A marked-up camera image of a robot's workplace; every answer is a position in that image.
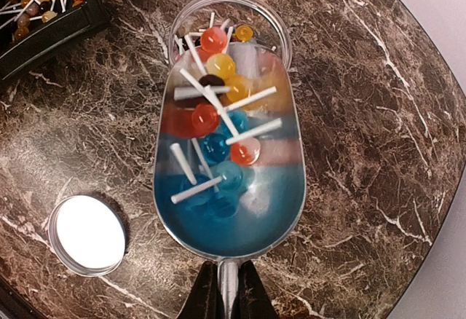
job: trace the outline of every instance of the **jar rim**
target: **jar rim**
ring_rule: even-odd
[[[280,46],[282,51],[282,62],[285,69],[288,70],[291,66],[291,60],[293,57],[293,47],[291,43],[290,34],[285,26],[282,18],[272,9],[268,4],[260,2],[259,0],[192,0],[189,2],[176,16],[173,21],[172,28],[170,29],[170,35],[168,39],[168,60],[171,66],[175,65],[175,56],[173,53],[173,37],[176,35],[178,29],[181,27],[182,22],[189,17],[194,11],[209,6],[211,4],[218,4],[222,2],[229,2],[233,4],[242,4],[251,9],[254,9],[257,13],[262,15],[275,29],[278,37],[280,38]]]

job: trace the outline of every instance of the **white lid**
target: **white lid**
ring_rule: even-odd
[[[125,233],[119,219],[93,197],[78,195],[62,204],[57,236],[66,253],[86,268],[114,266],[125,253]]]

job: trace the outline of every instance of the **marble table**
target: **marble table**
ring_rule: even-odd
[[[104,0],[111,27],[0,95],[0,273],[49,318],[175,318],[203,260],[157,218],[167,35],[190,0]],[[466,159],[466,106],[399,0],[263,0],[289,26],[307,163],[299,225],[256,261],[282,318],[384,318],[434,243]],[[121,267],[71,274],[45,230],[72,194],[118,207]]]

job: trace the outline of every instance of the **jar lid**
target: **jar lid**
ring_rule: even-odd
[[[54,209],[49,239],[69,269],[88,277],[112,272],[125,254],[125,231],[119,217],[103,202],[85,195],[69,197]]]

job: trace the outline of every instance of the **white floor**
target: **white floor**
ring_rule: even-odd
[[[466,90],[466,0],[401,0]],[[466,175],[438,239],[389,319],[466,318]]]

